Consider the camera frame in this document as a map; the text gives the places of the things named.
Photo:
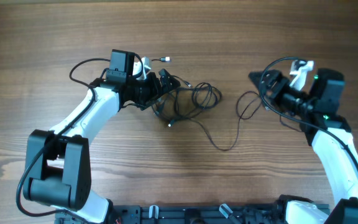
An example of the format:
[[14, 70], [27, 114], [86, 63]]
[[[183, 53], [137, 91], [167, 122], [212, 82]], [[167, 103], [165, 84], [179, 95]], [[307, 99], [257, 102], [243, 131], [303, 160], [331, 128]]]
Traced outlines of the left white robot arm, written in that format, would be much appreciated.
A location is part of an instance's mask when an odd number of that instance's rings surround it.
[[86, 83], [83, 101], [48, 131], [27, 140], [16, 205], [28, 217], [61, 214], [82, 223], [122, 223], [111, 200], [91, 189], [90, 144], [106, 122], [127, 106], [145, 110], [180, 87], [165, 69], [151, 71], [148, 58], [112, 50], [101, 76]]

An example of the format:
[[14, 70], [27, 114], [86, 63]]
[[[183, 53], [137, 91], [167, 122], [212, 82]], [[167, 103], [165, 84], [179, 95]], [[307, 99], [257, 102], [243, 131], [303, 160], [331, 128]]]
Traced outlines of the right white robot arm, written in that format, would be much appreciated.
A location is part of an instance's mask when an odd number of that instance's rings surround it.
[[358, 223], [358, 154], [351, 127], [337, 114], [344, 76], [320, 68], [305, 93], [302, 88], [308, 71], [292, 69], [292, 80], [278, 70], [249, 73], [262, 103], [279, 116], [299, 123], [333, 192], [335, 207], [330, 213], [307, 198], [285, 195], [278, 201], [278, 218], [284, 223]]

